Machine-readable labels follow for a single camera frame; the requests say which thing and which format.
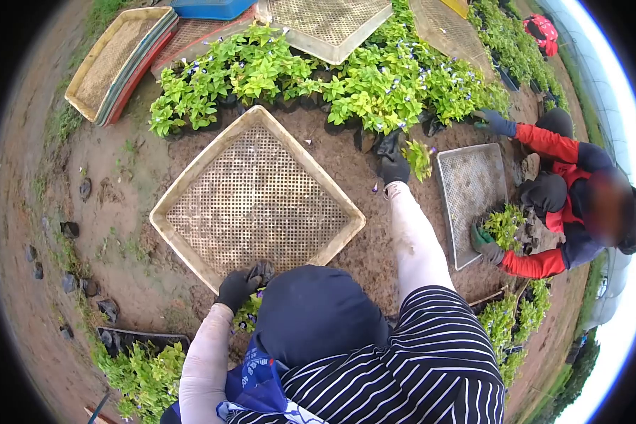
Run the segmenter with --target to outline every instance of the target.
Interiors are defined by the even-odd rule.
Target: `hand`
[[[247,279],[246,271],[233,271],[230,273],[222,284],[219,286],[218,303],[228,306],[235,314],[238,312],[243,303],[249,299],[249,295],[257,290],[262,282],[261,276]]]
[[[499,265],[504,259],[504,249],[497,245],[490,233],[475,224],[471,224],[471,246],[495,265]]]
[[[382,156],[378,175],[384,179],[384,187],[394,181],[402,181],[407,184],[407,180],[410,179],[410,164],[401,154],[398,144],[393,152]]]
[[[493,134],[498,134],[507,137],[516,137],[516,123],[513,121],[507,121],[502,118],[497,111],[491,111],[488,108],[482,108],[480,111],[471,112],[476,118],[483,119],[487,123],[476,122],[473,124],[480,130],[488,130]]]

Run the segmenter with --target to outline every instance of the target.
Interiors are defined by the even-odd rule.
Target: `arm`
[[[587,172],[612,166],[610,156],[601,147],[580,143],[535,125],[516,124],[515,137],[537,153],[544,153],[567,164],[576,164]]]
[[[391,204],[400,302],[425,285],[442,285],[455,291],[445,253],[410,188],[404,182],[394,181],[385,191]]]
[[[565,224],[566,242],[560,248],[545,250],[527,257],[505,252],[499,267],[512,276],[545,278],[593,260],[603,250],[579,224]]]
[[[179,380],[179,409],[184,424],[221,423],[217,405],[226,400],[224,386],[229,363],[229,334],[233,312],[212,305],[193,339]]]

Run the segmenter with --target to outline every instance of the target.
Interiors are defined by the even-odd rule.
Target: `gray plastic tray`
[[[477,145],[438,153],[436,176],[445,204],[450,260],[457,271],[481,255],[471,247],[469,227],[477,216],[507,201],[499,145]]]

